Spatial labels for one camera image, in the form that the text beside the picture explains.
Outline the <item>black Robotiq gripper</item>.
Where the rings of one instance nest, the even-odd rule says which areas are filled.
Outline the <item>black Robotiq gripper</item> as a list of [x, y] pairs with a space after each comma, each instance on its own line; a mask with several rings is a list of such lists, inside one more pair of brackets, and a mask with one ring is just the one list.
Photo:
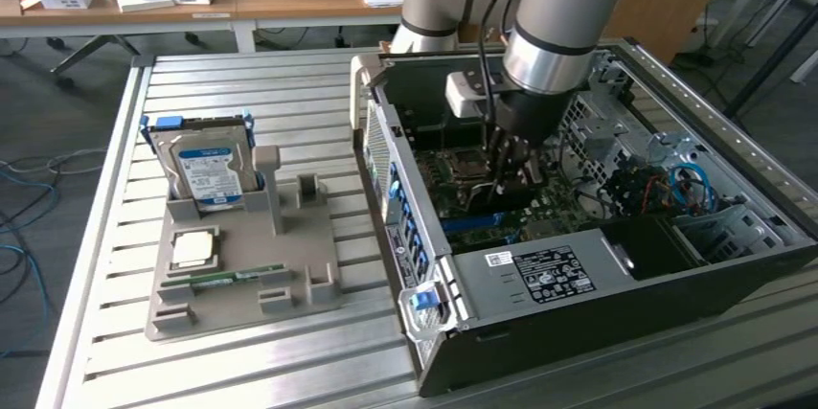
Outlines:
[[558, 132], [574, 94], [574, 90], [550, 95], [525, 90], [502, 92], [495, 103], [495, 126], [501, 139], [526, 142], [531, 148], [541, 148]]

